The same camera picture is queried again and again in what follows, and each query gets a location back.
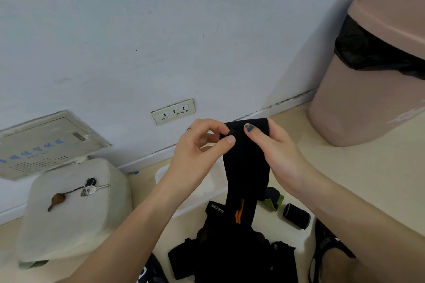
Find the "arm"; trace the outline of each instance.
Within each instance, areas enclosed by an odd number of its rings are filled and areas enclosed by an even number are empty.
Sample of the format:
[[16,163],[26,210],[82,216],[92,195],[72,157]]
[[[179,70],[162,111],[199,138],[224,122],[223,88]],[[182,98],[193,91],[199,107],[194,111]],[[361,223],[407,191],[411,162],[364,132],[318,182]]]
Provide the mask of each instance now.
[[[146,200],[62,283],[134,283],[178,206],[235,144],[224,123],[197,119],[176,146],[170,167]],[[212,147],[201,148],[208,142]]]
[[425,280],[425,237],[314,168],[284,129],[269,119],[270,137],[245,128],[274,176],[301,200],[383,282]]

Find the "baseboard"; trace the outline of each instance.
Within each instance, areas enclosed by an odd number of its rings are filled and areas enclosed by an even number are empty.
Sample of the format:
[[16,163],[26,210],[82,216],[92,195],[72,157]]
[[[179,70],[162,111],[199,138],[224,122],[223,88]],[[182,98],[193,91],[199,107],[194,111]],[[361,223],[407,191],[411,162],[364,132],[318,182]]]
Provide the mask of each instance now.
[[[310,90],[293,98],[286,99],[279,103],[275,103],[254,113],[241,117],[237,120],[269,117],[279,112],[288,110],[290,108],[294,108],[295,106],[311,101],[316,94],[316,90],[317,89]],[[145,156],[143,158],[123,164],[122,166],[119,166],[118,169],[120,169],[123,173],[129,173],[132,171],[140,170],[162,160],[171,158],[174,154],[175,146],[176,145],[169,146],[167,148],[158,150],[157,152],[151,153],[150,155]]]
[[24,216],[26,203],[0,212],[0,225]]

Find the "trash can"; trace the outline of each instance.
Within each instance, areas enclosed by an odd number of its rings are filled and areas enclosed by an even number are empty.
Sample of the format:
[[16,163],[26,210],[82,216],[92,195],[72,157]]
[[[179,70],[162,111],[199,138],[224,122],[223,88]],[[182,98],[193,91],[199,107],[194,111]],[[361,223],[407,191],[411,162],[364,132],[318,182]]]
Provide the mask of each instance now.
[[354,0],[310,106],[335,146],[371,141],[425,111],[425,0]]

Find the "ventilation holes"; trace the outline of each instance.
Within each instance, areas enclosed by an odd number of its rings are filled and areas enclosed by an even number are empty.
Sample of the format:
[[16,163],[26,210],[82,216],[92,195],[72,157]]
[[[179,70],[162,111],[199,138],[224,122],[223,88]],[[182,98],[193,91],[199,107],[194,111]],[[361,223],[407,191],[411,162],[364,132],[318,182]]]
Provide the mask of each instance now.
[[24,162],[14,164],[13,166],[10,166],[9,168],[21,171],[23,173],[30,173],[30,172],[33,172],[33,171],[35,172],[35,171],[38,171],[40,169],[44,169],[45,167],[48,167],[52,164],[57,164],[58,162],[61,162],[62,160],[66,160],[66,159],[68,159],[68,157],[63,156],[63,157],[58,157],[58,158],[53,159],[53,160],[46,158],[46,159],[42,159],[42,160],[32,162],[32,163],[24,161]]

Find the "pink trash can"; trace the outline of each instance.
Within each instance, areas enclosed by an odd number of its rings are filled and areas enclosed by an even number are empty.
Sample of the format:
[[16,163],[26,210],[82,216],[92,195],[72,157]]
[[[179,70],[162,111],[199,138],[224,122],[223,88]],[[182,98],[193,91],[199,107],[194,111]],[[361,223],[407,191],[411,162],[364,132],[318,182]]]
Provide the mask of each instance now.
[[[354,0],[348,15],[394,53],[416,58],[416,68],[425,71],[425,0]],[[311,124],[335,146],[371,141],[425,111],[423,77],[365,69],[350,68],[334,55],[311,103]]]

